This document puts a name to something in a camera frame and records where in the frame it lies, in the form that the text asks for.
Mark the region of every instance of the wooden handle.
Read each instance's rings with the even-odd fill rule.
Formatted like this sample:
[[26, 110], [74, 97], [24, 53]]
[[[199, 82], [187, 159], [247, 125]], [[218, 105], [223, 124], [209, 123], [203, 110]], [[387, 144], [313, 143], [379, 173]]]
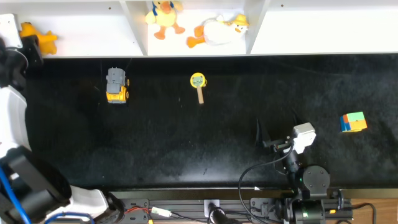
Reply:
[[199, 104], [204, 104], [205, 102], [203, 101], [203, 93], [201, 92], [201, 87], [197, 86], [197, 90], [198, 90]]

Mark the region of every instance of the blue cable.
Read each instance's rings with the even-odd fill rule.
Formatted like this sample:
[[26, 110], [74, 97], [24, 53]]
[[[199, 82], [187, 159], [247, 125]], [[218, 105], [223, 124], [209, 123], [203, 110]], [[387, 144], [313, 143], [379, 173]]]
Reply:
[[1, 180], [2, 185], [4, 186], [4, 189], [6, 189], [8, 197], [14, 204], [17, 211], [19, 212], [19, 215], [21, 216], [24, 223], [31, 224], [32, 222], [30, 221], [29, 216], [26, 214], [24, 208], [22, 208], [21, 203], [19, 203], [17, 197], [15, 196], [14, 192], [12, 191], [10, 183], [8, 182], [8, 179], [1, 167], [0, 167], [0, 180]]
[[67, 216], [67, 215], [69, 215], [69, 216], [78, 216], [78, 217], [87, 217], [87, 218], [90, 219], [91, 224], [94, 224], [94, 220], [89, 214], [78, 213], [78, 212], [63, 212], [63, 213], [55, 214], [55, 215], [51, 216], [48, 220], [46, 220], [44, 222], [44, 224], [48, 224], [48, 223], [56, 220], [58, 217], [64, 217], [64, 216]]

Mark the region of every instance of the rubik's cube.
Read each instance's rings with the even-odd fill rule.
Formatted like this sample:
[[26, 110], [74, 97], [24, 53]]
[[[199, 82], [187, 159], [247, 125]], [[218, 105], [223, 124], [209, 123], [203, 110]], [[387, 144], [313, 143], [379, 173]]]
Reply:
[[363, 112], [345, 114], [340, 117], [342, 132], [357, 132], [367, 128]]

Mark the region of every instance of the toy truck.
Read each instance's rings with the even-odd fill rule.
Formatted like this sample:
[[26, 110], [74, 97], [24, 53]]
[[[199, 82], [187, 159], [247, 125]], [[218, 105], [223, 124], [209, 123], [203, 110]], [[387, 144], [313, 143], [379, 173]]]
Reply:
[[106, 98], [108, 103], [126, 103], [129, 99], [127, 88], [130, 80], [126, 78], [126, 72], [120, 68], [110, 68], [106, 76]]

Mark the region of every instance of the white plush duck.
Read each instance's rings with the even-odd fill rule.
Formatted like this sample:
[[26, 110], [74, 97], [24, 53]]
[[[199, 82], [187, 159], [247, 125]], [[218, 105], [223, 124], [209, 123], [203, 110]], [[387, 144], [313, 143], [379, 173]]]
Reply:
[[225, 22], [223, 16], [206, 20], [202, 26], [195, 28], [195, 37], [188, 37], [187, 45], [193, 48], [197, 44], [227, 44], [240, 39], [248, 30], [246, 16], [239, 14], [232, 22]]

